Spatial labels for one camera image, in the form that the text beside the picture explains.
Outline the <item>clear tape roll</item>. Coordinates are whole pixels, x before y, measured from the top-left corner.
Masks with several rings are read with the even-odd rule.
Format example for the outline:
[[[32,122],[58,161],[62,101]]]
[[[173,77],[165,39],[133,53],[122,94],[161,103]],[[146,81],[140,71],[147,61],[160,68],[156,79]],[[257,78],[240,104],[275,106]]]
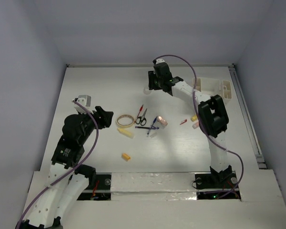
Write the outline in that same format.
[[[144,94],[151,94],[152,90],[149,90],[148,88],[143,89]]]

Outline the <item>beige masking tape roll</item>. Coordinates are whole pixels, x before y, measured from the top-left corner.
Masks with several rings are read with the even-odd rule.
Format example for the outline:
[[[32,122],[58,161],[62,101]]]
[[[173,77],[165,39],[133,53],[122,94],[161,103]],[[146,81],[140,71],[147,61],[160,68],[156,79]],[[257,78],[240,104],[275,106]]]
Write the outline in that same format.
[[[134,117],[129,114],[123,114],[117,117],[116,124],[119,128],[129,128],[134,124]]]

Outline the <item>blue gel pen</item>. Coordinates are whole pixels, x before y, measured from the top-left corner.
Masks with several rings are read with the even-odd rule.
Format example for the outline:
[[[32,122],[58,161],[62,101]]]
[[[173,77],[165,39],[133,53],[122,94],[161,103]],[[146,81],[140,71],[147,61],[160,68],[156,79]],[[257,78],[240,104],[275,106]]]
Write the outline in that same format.
[[[155,125],[156,121],[157,121],[157,117],[154,118],[154,120],[152,121],[152,124],[151,124],[150,127],[153,127],[153,126]]]

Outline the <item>black handled scissors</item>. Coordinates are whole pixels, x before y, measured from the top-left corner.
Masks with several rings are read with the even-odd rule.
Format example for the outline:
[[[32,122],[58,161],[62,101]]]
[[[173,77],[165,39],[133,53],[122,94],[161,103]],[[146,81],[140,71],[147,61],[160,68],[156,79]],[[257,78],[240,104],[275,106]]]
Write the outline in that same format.
[[[135,121],[135,123],[137,125],[141,125],[141,126],[145,126],[146,125],[146,122],[147,122],[146,117],[145,117],[146,112],[147,112],[147,108],[145,109],[144,113],[141,116],[137,117],[137,119]]]

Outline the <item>white perforated organizer basket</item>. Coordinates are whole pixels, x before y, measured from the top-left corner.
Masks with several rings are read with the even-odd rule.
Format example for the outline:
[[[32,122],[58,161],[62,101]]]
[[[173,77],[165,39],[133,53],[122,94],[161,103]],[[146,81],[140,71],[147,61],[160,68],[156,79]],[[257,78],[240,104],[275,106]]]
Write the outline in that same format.
[[[213,78],[197,78],[196,89],[204,94],[214,96],[220,95],[225,104],[232,99],[231,82]]]

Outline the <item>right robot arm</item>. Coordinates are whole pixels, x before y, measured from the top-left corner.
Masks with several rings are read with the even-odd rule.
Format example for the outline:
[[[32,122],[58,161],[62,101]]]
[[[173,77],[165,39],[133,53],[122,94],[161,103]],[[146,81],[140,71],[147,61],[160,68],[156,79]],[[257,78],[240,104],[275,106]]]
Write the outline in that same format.
[[[198,124],[206,135],[211,156],[209,173],[195,175],[195,188],[224,189],[232,178],[232,167],[228,162],[225,132],[229,118],[221,96],[204,94],[180,77],[173,77],[168,64],[163,59],[155,60],[153,70],[148,72],[149,90],[162,90],[179,98],[193,107]]]

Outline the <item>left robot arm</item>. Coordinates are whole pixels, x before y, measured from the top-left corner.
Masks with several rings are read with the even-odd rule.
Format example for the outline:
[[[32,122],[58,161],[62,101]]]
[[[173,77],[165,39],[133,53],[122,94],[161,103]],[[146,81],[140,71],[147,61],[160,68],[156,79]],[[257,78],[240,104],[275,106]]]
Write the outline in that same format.
[[[76,114],[64,120],[62,136],[51,158],[44,189],[24,210],[18,229],[62,229],[80,194],[96,183],[96,169],[85,165],[84,144],[93,131],[110,127],[113,112],[76,104]]]

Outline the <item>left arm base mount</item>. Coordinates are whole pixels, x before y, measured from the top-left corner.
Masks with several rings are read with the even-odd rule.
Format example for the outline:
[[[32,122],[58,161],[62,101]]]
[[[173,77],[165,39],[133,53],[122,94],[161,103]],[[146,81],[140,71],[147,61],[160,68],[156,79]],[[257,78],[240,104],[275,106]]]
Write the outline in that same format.
[[[111,200],[111,173],[97,173],[93,185],[89,185],[77,198],[78,201],[107,201]]]

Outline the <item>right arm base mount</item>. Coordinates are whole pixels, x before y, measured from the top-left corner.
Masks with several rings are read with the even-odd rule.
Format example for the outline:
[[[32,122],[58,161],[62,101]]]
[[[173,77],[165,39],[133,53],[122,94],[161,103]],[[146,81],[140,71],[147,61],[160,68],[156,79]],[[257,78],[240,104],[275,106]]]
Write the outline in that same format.
[[[211,173],[196,173],[192,187],[196,190],[198,200],[241,199],[239,188],[229,192],[238,182],[235,172],[222,183],[211,179]]]

